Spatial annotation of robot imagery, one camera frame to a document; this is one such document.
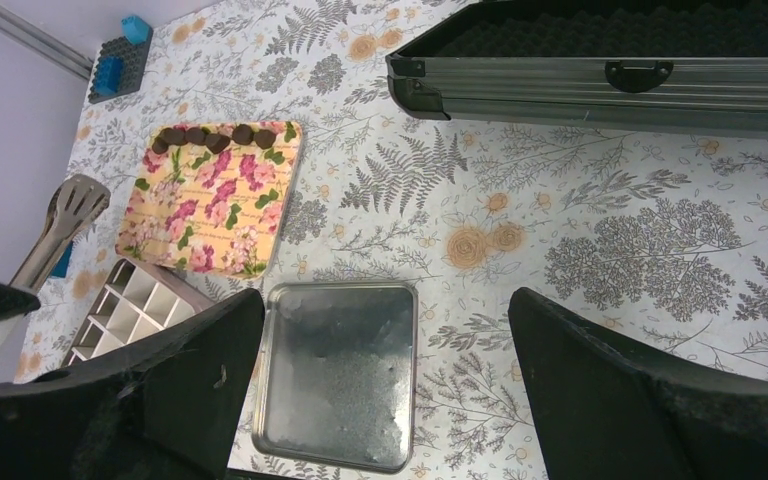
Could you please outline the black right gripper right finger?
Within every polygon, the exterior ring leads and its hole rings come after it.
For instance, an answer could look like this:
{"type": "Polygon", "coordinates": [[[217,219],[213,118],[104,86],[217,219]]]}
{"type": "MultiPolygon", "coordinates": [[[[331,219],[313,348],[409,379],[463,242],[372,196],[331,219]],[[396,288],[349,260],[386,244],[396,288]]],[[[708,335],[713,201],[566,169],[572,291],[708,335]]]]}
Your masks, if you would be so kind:
{"type": "Polygon", "coordinates": [[[508,316],[553,479],[768,479],[768,381],[681,359],[528,289],[508,316]]]}

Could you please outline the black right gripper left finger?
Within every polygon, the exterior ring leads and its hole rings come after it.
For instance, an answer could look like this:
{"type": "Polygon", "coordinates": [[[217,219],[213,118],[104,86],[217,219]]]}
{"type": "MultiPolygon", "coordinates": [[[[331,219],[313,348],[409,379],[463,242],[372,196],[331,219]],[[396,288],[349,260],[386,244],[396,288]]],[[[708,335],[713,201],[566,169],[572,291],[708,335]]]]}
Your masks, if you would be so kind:
{"type": "Polygon", "coordinates": [[[22,384],[0,383],[0,479],[221,479],[264,328],[246,289],[22,384]]]}

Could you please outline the white handled metal tongs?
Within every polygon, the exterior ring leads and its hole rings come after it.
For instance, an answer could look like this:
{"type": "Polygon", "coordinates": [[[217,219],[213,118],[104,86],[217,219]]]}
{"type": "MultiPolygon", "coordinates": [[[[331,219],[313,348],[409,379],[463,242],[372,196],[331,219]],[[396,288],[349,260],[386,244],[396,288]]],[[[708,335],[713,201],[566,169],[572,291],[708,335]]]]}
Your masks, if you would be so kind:
{"type": "MultiPolygon", "coordinates": [[[[109,206],[110,190],[97,180],[76,174],[55,190],[46,212],[42,234],[30,250],[10,285],[37,294],[66,247],[109,206]]],[[[25,315],[0,320],[0,353],[5,342],[22,325],[25,315]]]]}

